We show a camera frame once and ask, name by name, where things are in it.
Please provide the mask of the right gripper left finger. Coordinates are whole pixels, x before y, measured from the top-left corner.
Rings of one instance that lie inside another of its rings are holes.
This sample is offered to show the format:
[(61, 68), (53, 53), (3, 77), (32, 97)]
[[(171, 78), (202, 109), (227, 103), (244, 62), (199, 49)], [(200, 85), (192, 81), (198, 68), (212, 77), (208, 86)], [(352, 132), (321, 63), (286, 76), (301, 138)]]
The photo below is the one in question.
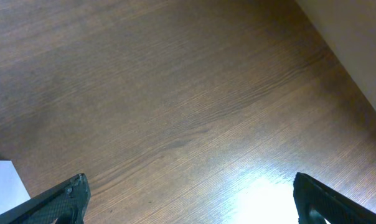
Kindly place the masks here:
[(77, 174), (0, 214), (0, 224), (83, 224), (90, 200), (85, 174)]

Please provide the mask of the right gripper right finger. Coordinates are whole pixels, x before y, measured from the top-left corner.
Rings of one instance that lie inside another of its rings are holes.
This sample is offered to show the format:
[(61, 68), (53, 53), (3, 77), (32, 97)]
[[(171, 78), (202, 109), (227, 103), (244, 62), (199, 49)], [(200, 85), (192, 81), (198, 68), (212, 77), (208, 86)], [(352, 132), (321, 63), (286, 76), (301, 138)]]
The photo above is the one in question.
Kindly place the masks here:
[(293, 197), (299, 224), (376, 224), (376, 214), (310, 175), (298, 172)]

